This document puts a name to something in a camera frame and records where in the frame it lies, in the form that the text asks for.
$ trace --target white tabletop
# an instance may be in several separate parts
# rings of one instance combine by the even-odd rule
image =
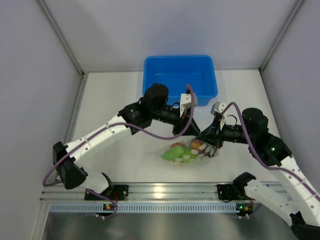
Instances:
[[[269,131],[278,136],[275,119],[258,70],[215,71],[218,96],[207,106],[197,106],[194,119],[201,130],[213,120],[210,114],[216,101],[236,102],[240,109],[259,108],[269,119]],[[78,139],[105,124],[124,106],[142,96],[142,72],[90,73],[88,75],[73,139]],[[234,109],[229,114],[236,115]],[[229,124],[235,122],[230,117]],[[172,136],[172,126],[153,121],[148,128],[160,136]],[[251,156],[245,144],[225,142],[214,158],[178,167],[162,160],[159,148],[172,141],[153,138],[143,132],[120,140],[101,152],[87,167],[106,173],[113,182],[231,182],[243,172],[263,182],[277,180]]]

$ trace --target clear plastic bag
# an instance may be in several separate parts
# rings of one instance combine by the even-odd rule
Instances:
[[[166,142],[150,154],[175,166],[187,166],[212,159],[217,154],[217,148],[193,136],[183,136]]]

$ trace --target blue plastic container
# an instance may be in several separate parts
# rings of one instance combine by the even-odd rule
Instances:
[[[150,56],[144,61],[142,94],[153,84],[169,89],[167,104],[180,102],[181,94],[190,84],[198,98],[198,106],[205,106],[218,95],[212,58],[207,55]]]

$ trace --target robotic arm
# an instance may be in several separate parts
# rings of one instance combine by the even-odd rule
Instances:
[[[245,109],[242,112],[241,125],[228,125],[226,104],[217,102],[211,110],[214,115],[212,124],[201,132],[195,121],[190,120],[190,91],[181,95],[179,108],[166,104],[168,93],[166,86],[154,84],[138,102],[124,107],[109,122],[92,133],[65,145],[56,143],[53,146],[53,164],[60,162],[56,170],[64,187],[83,187],[103,196],[110,196],[114,185],[109,177],[105,173],[94,172],[85,167],[93,157],[93,149],[105,149],[122,138],[143,131],[151,125],[152,120],[173,125],[174,135],[181,133],[190,121],[183,135],[196,136],[217,149],[221,148],[224,142],[249,144],[252,156],[261,161],[262,166],[279,180],[292,200],[274,192],[247,172],[238,176],[231,184],[234,196],[261,202],[278,214],[300,240],[320,239],[319,193],[301,172],[285,143],[269,133],[268,118],[259,109]]]

